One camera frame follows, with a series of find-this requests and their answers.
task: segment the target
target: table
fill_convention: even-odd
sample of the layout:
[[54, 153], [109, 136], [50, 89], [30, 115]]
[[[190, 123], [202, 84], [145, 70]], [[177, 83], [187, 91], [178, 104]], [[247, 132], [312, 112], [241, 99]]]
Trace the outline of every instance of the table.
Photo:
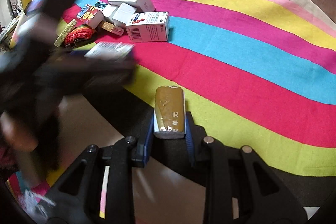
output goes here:
[[[96, 1], [76, 0], [62, 24]], [[134, 84], [86, 99], [114, 130], [136, 135], [147, 129], [156, 88], [180, 85], [187, 110], [208, 135], [252, 146], [303, 206], [320, 206], [336, 187], [335, 23], [310, 0], [152, 2], [171, 16], [169, 41], [136, 43]], [[104, 32], [99, 41], [129, 39]], [[189, 167], [182, 141], [156, 140], [152, 157], [151, 171], [134, 172], [136, 215], [149, 224], [201, 223], [205, 178]], [[164, 179], [169, 190], [153, 187]], [[183, 197], [178, 209], [169, 192]]]

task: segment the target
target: striped tablecloth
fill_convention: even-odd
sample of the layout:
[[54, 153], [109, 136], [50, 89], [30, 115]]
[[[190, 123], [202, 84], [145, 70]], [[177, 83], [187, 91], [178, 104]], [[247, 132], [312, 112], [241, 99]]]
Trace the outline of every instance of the striped tablecloth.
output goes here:
[[[76, 0], [61, 25], [96, 1]], [[158, 86], [180, 85], [208, 135], [252, 146], [290, 173], [278, 172], [291, 190], [306, 189], [296, 193], [303, 205], [322, 202], [326, 193], [314, 202], [310, 191], [336, 185], [336, 24], [310, 0], [152, 2], [171, 16], [169, 41], [135, 44], [139, 68], [126, 89], [153, 106]]]

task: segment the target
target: metal screw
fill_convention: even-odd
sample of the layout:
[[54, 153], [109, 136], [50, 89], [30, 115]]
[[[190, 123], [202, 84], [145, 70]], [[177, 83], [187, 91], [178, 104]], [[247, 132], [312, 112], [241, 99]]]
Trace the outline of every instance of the metal screw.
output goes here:
[[205, 143], [209, 144], [209, 143], [213, 143], [214, 139], [212, 137], [210, 137], [210, 136], [206, 136], [206, 137], [203, 138], [203, 141]]
[[132, 142], [135, 141], [135, 137], [133, 137], [133, 136], [127, 136], [127, 137], [125, 137], [125, 141], [127, 143], [132, 143]]
[[248, 146], [248, 145], [244, 145], [242, 150], [243, 150], [244, 153], [247, 153], [247, 154], [252, 152], [251, 146]]
[[92, 153], [92, 152], [95, 152], [97, 150], [97, 146], [92, 144], [92, 145], [89, 145], [89, 147], [87, 148], [87, 151], [89, 153]]

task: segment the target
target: person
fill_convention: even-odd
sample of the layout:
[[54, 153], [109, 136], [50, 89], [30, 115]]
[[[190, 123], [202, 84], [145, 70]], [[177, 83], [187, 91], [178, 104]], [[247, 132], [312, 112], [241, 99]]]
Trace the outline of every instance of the person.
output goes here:
[[7, 179], [17, 171], [14, 150], [31, 152], [38, 141], [23, 122], [6, 112], [1, 115], [0, 124], [0, 175]]

